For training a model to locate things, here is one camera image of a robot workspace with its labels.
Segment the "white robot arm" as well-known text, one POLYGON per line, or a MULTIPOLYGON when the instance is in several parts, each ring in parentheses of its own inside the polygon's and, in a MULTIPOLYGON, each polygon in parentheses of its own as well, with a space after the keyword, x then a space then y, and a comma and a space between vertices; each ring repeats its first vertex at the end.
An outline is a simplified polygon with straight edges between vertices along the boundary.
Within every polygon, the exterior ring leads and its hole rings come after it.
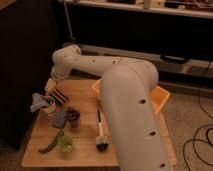
POLYGON ((174 171, 152 105, 159 80, 155 65, 122 56, 84 55, 77 45, 52 53, 51 78, 59 83, 73 69, 100 80, 102 110, 120 171, 174 171))

